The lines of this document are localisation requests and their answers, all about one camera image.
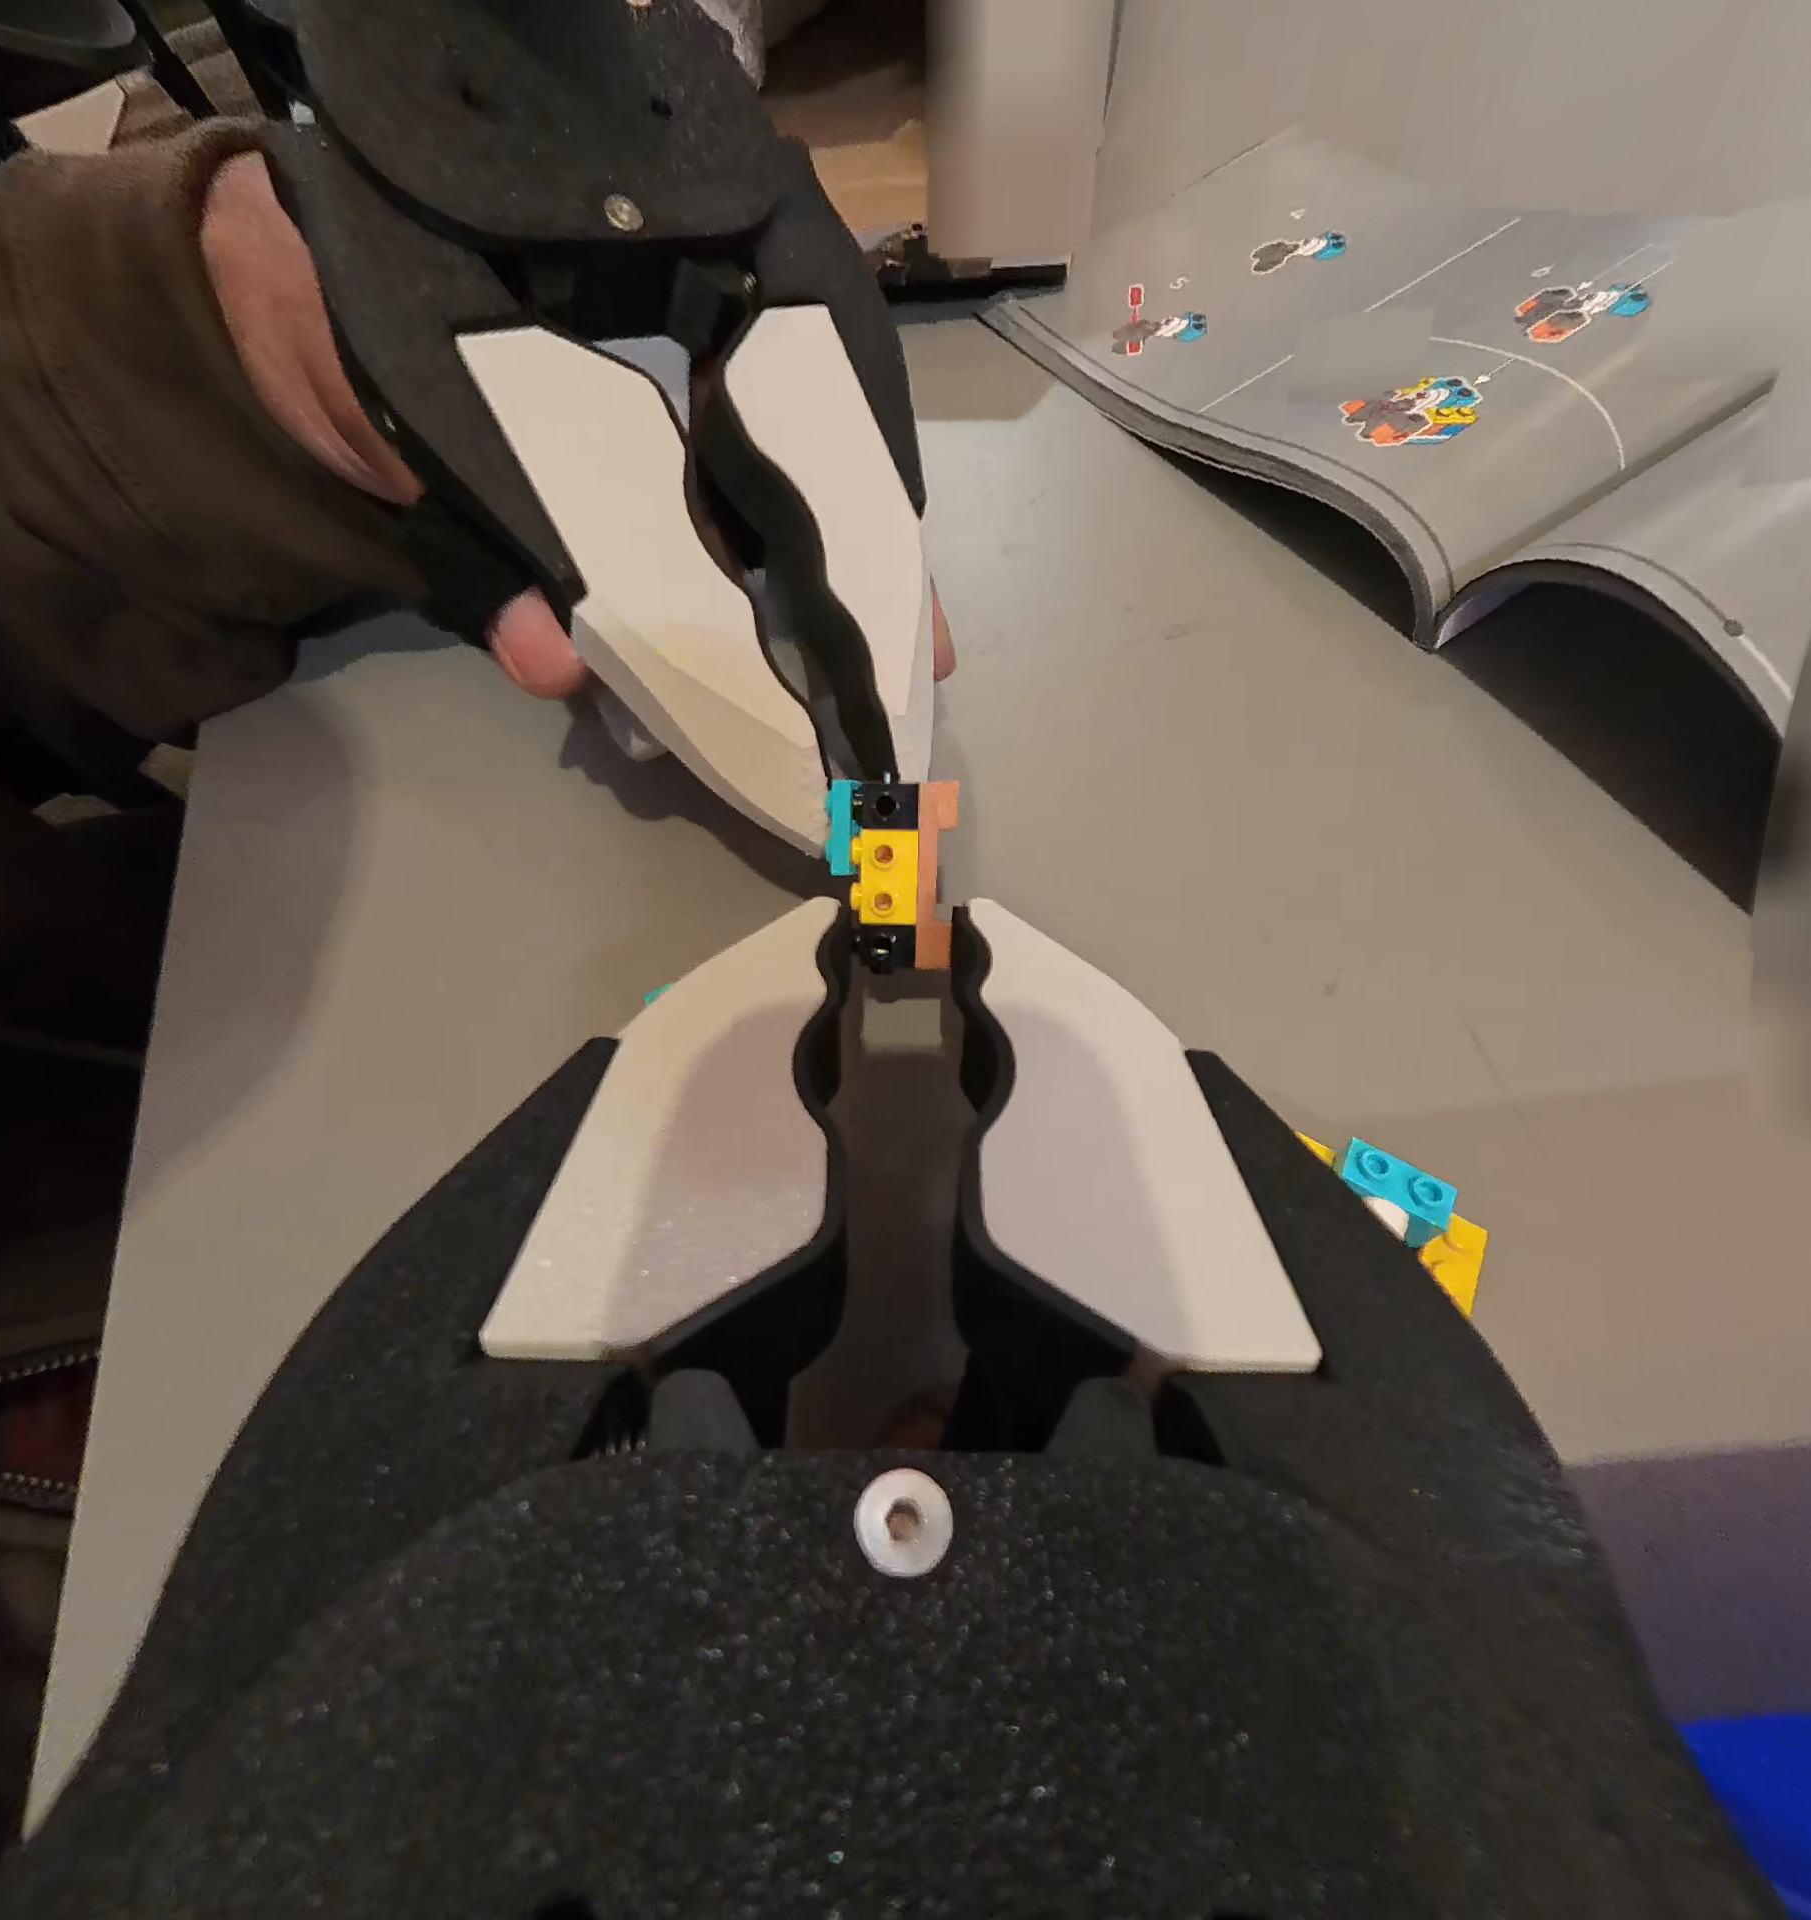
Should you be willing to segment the person's left hand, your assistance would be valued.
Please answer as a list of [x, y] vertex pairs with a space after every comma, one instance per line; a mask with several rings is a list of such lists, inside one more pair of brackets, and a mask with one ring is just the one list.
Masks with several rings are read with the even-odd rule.
[[[422, 481], [350, 385], [313, 256], [277, 201], [265, 155], [222, 162], [202, 197], [197, 249], [231, 347], [270, 420], [352, 493], [390, 511], [422, 508]], [[486, 654], [531, 698], [565, 702], [592, 683], [566, 625], [531, 587], [490, 617]]]

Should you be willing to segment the brick instruction booklet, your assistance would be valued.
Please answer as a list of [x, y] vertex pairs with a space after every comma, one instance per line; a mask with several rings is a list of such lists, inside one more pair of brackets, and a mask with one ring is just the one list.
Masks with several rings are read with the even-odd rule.
[[1284, 131], [987, 329], [1396, 563], [1436, 654], [1530, 590], [1658, 625], [1781, 742], [1811, 644], [1811, 194], [1472, 203]]

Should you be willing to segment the yellow and brown brick assembly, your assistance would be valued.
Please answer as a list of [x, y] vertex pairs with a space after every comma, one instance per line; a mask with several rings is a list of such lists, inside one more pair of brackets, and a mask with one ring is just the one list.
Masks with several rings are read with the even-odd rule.
[[954, 781], [863, 781], [853, 841], [851, 948], [869, 972], [948, 972], [951, 923], [941, 906], [941, 836], [959, 829]]

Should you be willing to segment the person's left forearm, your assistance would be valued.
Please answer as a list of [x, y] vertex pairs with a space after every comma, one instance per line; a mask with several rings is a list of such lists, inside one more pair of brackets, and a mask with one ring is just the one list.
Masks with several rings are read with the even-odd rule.
[[202, 203], [261, 151], [264, 122], [210, 119], [0, 164], [0, 677], [137, 742], [425, 601], [401, 511], [270, 419], [223, 326]]

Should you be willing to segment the grey desk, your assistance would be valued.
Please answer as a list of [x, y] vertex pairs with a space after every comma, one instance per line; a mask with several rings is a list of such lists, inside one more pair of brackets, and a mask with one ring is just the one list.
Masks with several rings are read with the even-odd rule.
[[[1524, 596], [1427, 656], [1333, 517], [1190, 477], [975, 320], [904, 329], [984, 896], [1296, 1127], [1451, 1179], [1473, 1322], [1676, 1719], [1811, 1711], [1811, 1139], [1720, 890], [1763, 735]], [[201, 735], [28, 1822], [335, 1282], [586, 1039], [816, 872], [390, 617]]]

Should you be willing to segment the multicoloured brick model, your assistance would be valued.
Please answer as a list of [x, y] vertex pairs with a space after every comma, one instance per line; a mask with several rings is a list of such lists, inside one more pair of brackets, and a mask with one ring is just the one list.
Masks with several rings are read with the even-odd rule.
[[1472, 1318], [1490, 1231], [1460, 1212], [1460, 1190], [1362, 1137], [1342, 1145], [1327, 1145], [1308, 1133], [1299, 1133], [1299, 1139], [1415, 1254], [1430, 1279]]

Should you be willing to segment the person's brown jacket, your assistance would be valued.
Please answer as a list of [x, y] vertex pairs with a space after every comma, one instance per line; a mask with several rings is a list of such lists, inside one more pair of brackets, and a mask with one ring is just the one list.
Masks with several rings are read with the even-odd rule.
[[0, 735], [0, 1856], [23, 1817], [182, 806]]

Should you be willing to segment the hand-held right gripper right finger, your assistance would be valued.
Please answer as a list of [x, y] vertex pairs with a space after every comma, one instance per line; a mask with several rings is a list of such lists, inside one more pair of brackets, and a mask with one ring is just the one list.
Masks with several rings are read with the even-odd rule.
[[990, 1251], [1183, 1371], [1317, 1371], [1318, 1336], [1172, 1030], [1004, 905], [969, 900], [966, 932], [1011, 1052], [980, 1145]]

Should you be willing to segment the blue storage bin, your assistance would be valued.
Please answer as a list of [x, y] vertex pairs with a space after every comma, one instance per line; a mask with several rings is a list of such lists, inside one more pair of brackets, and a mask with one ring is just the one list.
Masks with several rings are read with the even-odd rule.
[[1681, 1734], [1781, 1902], [1811, 1919], [1811, 1716], [1717, 1719]]

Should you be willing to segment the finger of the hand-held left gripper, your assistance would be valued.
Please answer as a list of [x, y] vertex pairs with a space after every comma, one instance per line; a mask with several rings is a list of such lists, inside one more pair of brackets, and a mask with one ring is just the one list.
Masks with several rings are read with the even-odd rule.
[[932, 772], [935, 611], [921, 517], [828, 306], [760, 309], [695, 402], [711, 502], [744, 534], [784, 671], [830, 772]]
[[537, 326], [467, 334], [461, 358], [583, 580], [571, 631], [593, 681], [725, 806], [820, 856], [820, 747], [695, 526], [666, 392]]

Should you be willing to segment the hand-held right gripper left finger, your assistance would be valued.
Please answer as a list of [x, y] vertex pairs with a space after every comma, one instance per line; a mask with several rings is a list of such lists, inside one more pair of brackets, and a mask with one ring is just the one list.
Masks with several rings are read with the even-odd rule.
[[842, 900], [802, 900], [629, 1020], [486, 1316], [486, 1358], [660, 1352], [820, 1239], [842, 932]]

